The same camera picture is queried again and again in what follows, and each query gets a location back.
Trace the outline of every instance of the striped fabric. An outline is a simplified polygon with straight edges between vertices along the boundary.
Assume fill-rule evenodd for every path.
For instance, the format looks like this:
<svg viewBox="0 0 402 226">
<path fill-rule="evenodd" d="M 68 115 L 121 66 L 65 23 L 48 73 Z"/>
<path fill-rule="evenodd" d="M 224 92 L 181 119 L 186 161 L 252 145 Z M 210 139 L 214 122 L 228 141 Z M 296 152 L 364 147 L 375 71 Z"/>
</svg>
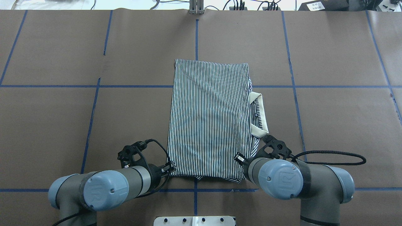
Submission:
<svg viewBox="0 0 402 226">
<path fill-rule="evenodd" d="M 250 124 L 260 127 L 259 104 L 249 104 L 251 89 L 247 64 L 176 60 L 168 139 L 173 176 L 244 178 L 233 158 L 238 151 L 250 157 L 258 147 Z"/>
</svg>

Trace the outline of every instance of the robotic arm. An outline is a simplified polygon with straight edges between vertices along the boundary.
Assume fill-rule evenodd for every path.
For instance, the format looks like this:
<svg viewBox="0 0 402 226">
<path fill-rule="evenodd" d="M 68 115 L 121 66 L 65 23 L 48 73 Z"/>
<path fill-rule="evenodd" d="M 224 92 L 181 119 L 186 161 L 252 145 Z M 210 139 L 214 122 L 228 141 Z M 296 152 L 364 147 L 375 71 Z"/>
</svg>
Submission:
<svg viewBox="0 0 402 226">
<path fill-rule="evenodd" d="M 60 221 L 54 225 L 95 226 L 96 211 L 110 210 L 136 197 L 148 196 L 160 189 L 176 169 L 164 149 L 168 162 L 162 166 L 148 164 L 142 150 L 146 140 L 127 145 L 118 153 L 122 169 L 73 174 L 57 179 L 49 189 L 51 205 L 60 209 Z M 156 190 L 161 178 L 165 182 Z"/>
<path fill-rule="evenodd" d="M 355 191 L 351 175 L 344 169 L 323 164 L 308 164 L 291 154 L 283 141 L 271 135 L 263 138 L 265 146 L 254 157 L 245 158 L 241 153 L 235 160 L 243 166 L 245 177 L 259 186 L 270 196 L 277 199 L 301 199 L 301 226 L 339 226 L 340 204 L 349 202 Z M 268 154 L 265 148 L 273 152 Z M 363 156 L 347 152 L 329 152 L 346 154 L 363 159 Z"/>
</svg>

